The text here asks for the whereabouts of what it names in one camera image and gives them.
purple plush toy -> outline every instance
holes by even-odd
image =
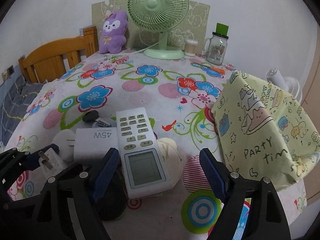
[[[100,54],[117,54],[127,41],[124,33],[128,27],[126,11],[113,12],[103,23],[99,42]]]

wooden bed frame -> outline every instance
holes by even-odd
[[[81,62],[79,51],[87,57],[99,50],[97,28],[83,29],[83,36],[49,42],[35,49],[26,58],[19,59],[22,75],[32,83],[49,82],[66,73],[62,55],[66,54],[70,69]]]

blue star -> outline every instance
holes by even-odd
[[[180,105],[177,106],[176,109],[177,109],[177,111],[180,111],[180,112],[184,110],[183,106],[180,106]]]

silver bolt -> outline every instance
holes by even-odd
[[[55,182],[55,180],[56,180],[56,178],[55,178],[55,177],[50,177],[50,178],[48,179],[48,182],[49,182],[49,183],[54,183],[54,182]]]
[[[239,173],[237,173],[237,172],[235,172],[235,171],[231,172],[230,175],[231,175],[231,177],[233,177],[234,179],[239,178]]]
[[[84,178],[88,177],[88,173],[86,171],[84,171],[84,172],[81,172],[79,176],[81,179],[84,179]]]
[[[267,184],[269,184],[271,182],[271,180],[268,177],[264,177],[263,181]]]

yellow bag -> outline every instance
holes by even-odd
[[[277,190],[305,177],[319,160],[320,138],[293,96],[234,71],[212,108],[225,164],[244,178],[269,177]]]

